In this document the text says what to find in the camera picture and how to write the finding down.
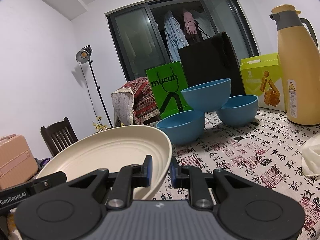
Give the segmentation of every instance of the white plastic bag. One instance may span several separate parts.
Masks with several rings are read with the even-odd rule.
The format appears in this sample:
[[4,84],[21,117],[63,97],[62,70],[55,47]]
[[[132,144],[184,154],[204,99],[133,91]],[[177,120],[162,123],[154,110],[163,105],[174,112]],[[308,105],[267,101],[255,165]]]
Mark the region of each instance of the white plastic bag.
[[301,168],[307,177],[320,175],[320,134],[313,136],[303,145]]

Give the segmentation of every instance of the calligraphy tablecloth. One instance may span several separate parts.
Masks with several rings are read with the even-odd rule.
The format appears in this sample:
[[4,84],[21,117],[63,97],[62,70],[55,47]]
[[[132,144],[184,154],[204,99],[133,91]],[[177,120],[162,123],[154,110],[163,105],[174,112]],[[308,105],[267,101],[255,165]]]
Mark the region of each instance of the calligraphy tablecloth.
[[[206,114],[201,138],[173,146],[173,156],[179,165],[225,169],[295,199],[306,213],[298,239],[314,240],[320,235],[320,177],[302,174],[301,147],[318,132],[320,126],[294,125],[284,112],[269,109],[258,109],[256,120],[240,128],[224,125],[213,112]],[[153,200],[187,198],[188,190],[172,188],[168,174]]]

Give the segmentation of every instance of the white plate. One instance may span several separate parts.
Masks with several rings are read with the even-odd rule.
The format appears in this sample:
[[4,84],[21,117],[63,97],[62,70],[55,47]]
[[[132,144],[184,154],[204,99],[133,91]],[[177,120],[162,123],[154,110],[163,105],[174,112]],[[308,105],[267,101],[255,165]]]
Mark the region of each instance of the white plate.
[[37,178],[63,171],[67,181],[99,168],[118,172],[123,166],[142,164],[152,156],[152,179],[148,188],[136,188],[135,199],[152,199],[167,175],[172,146],[166,134],[150,126],[123,126],[84,138],[56,155]]

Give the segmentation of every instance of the yellow flowers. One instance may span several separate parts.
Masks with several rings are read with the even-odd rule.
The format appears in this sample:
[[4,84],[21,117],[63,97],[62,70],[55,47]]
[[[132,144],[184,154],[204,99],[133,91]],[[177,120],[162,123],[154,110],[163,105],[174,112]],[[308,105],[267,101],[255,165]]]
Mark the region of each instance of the yellow flowers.
[[96,129],[96,133],[110,129],[106,125],[102,124],[101,119],[102,119],[101,116],[97,116],[98,123],[95,123],[95,122],[92,121],[92,125]]

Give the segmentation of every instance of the warning label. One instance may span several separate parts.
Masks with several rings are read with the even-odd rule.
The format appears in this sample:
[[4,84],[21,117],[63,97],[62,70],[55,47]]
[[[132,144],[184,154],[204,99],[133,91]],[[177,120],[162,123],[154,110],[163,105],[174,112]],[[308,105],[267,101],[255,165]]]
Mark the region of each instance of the warning label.
[[293,90],[293,91],[296,90],[295,87],[294,87],[294,85],[292,84],[292,82],[290,82],[290,84],[289,84],[289,89],[290,89],[290,90]]
[[297,111],[297,87],[294,80],[288,79],[288,89],[289,89],[289,113],[292,117],[298,117]]

